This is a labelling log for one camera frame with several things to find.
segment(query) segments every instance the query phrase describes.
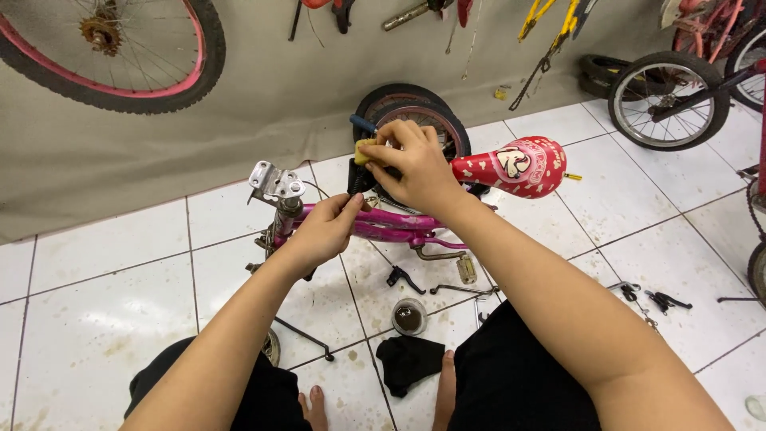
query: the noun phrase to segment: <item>black bicycle frame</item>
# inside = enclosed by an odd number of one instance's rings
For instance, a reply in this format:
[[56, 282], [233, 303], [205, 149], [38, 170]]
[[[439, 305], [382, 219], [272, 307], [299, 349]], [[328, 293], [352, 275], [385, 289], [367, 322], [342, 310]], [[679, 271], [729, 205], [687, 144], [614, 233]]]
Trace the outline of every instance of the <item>black bicycle frame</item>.
[[766, 59], [758, 60], [749, 67], [735, 72], [732, 76], [727, 77], [723, 82], [713, 88], [706, 88], [697, 91], [690, 96], [680, 98], [671, 107], [656, 107], [655, 114], [652, 116], [652, 121], [654, 123], [659, 123], [660, 121], [667, 120], [700, 102], [708, 100], [710, 97], [713, 97], [722, 91], [728, 92], [733, 87], [741, 84], [742, 81], [754, 77], [757, 74], [763, 74], [764, 72], [766, 72]]

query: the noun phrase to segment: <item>hand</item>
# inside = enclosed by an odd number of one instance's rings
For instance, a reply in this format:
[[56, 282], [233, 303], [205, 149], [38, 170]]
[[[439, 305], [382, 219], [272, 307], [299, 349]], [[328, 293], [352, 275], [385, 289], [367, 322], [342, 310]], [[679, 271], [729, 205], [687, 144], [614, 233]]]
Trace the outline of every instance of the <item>hand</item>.
[[[385, 145], [386, 140], [393, 148]], [[419, 127], [412, 120], [394, 120], [378, 131], [378, 145], [365, 145], [359, 151], [399, 169], [402, 178], [397, 181], [380, 164], [365, 165], [391, 196], [420, 212], [438, 217], [440, 211], [448, 210], [446, 204], [469, 196], [452, 174], [436, 129], [431, 126]]]
[[301, 265], [302, 273], [308, 274], [349, 246], [354, 219], [360, 210], [370, 211], [361, 193], [353, 199], [344, 193], [319, 201], [277, 253], [285, 248], [292, 250], [296, 255], [293, 261]]

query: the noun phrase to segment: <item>black pants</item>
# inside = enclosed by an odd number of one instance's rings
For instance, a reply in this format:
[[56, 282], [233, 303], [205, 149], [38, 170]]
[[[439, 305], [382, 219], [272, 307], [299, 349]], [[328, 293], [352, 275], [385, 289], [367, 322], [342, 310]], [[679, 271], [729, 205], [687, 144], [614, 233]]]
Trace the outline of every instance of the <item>black pants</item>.
[[[125, 417], [193, 339], [168, 347], [133, 378]], [[508, 301], [457, 348], [455, 371], [450, 430], [601, 429], [588, 393], [537, 341]], [[272, 367], [261, 354], [231, 429], [311, 430], [298, 404], [297, 382], [295, 374]]]

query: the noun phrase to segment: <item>yellow bicycle frame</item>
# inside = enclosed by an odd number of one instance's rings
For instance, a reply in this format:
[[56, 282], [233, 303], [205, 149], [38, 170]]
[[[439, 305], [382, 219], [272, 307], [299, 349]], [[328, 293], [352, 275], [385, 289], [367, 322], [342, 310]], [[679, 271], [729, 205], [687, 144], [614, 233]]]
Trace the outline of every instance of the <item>yellow bicycle frame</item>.
[[[545, 13], [548, 11], [548, 9], [551, 8], [556, 0], [548, 0], [538, 11], [537, 7], [540, 6], [540, 1], [541, 0], [535, 0], [535, 2], [532, 4], [532, 7], [529, 9], [526, 20], [524, 20], [524, 26], [519, 32], [519, 43], [524, 41], [532, 28], [535, 27], [535, 24], [537, 24], [537, 21], [543, 15], [545, 15]], [[573, 32], [575, 27], [577, 27], [575, 9], [579, 3], [580, 0], [569, 0], [569, 9], [567, 10], [567, 15], [564, 18], [564, 24], [561, 26], [561, 31], [558, 33], [558, 35], [556, 35], [556, 39], [554, 39], [553, 44], [551, 44], [552, 48], [558, 47], [558, 45], [560, 45], [569, 36], [569, 34]]]

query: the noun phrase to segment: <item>left hand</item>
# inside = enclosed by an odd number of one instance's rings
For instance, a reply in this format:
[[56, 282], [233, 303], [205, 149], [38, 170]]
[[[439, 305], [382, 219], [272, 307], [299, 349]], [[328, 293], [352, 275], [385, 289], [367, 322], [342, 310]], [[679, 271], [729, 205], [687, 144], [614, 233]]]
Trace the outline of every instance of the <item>left hand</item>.
[[289, 248], [298, 254], [300, 258], [294, 260], [302, 265], [300, 270], [308, 274], [349, 246], [359, 211], [370, 211], [361, 193], [353, 198], [344, 193], [323, 199], [280, 250]]

